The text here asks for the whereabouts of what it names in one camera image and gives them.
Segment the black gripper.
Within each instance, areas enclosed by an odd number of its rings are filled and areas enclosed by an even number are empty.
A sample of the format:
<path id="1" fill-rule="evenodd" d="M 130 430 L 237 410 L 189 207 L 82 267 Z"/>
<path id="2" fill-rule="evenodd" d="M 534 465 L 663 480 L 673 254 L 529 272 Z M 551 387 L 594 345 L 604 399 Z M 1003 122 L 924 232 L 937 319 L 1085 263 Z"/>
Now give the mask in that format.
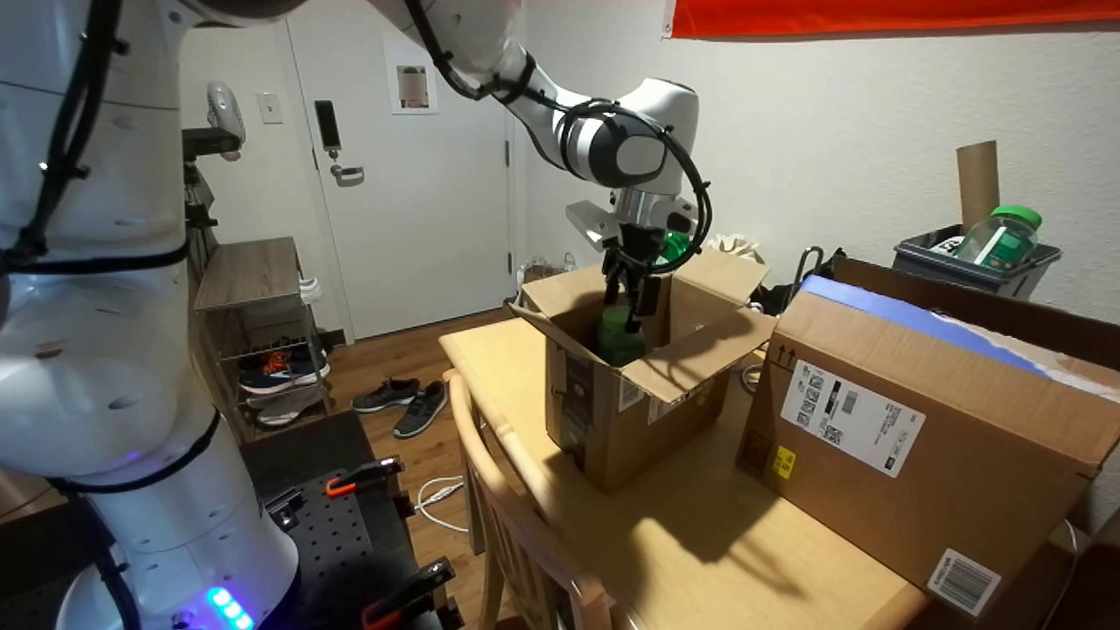
<path id="1" fill-rule="evenodd" d="M 622 223 L 620 227 L 620 263 L 601 263 L 604 296 L 611 307 L 627 294 L 627 270 L 653 270 L 663 263 L 665 227 Z M 659 311 L 663 279 L 653 272 L 631 277 L 631 325 L 639 328 L 648 316 Z"/>

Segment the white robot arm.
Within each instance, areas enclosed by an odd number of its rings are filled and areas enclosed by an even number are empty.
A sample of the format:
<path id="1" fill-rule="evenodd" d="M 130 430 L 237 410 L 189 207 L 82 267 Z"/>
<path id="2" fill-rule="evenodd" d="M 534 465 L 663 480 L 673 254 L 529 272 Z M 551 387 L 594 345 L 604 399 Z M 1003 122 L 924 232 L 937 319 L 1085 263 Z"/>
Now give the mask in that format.
<path id="1" fill-rule="evenodd" d="M 300 4 L 0 0 L 0 463 L 49 480 L 95 538 L 55 630 L 259 630 L 299 581 L 194 364 L 177 53 L 189 29 Z M 620 189 L 604 270 L 627 291 L 695 253 L 699 221 L 663 260 L 684 174 L 709 209 L 694 87 L 568 91 L 510 43 L 519 0 L 369 4 L 462 97 L 499 100 L 544 162 Z"/>

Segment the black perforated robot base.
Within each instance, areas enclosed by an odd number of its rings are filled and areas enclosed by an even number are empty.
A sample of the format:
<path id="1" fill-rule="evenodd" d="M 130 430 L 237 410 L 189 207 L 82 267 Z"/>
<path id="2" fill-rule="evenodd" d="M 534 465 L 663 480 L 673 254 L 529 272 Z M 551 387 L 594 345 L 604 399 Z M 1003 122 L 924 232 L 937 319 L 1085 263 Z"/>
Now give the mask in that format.
<path id="1" fill-rule="evenodd" d="M 299 547 L 295 589 L 261 630 L 462 630 L 450 564 L 412 557 L 412 504 L 399 471 L 341 500 L 322 497 L 329 475 L 375 459 L 389 454 L 372 451 L 350 413 L 245 447 L 267 514 Z"/>

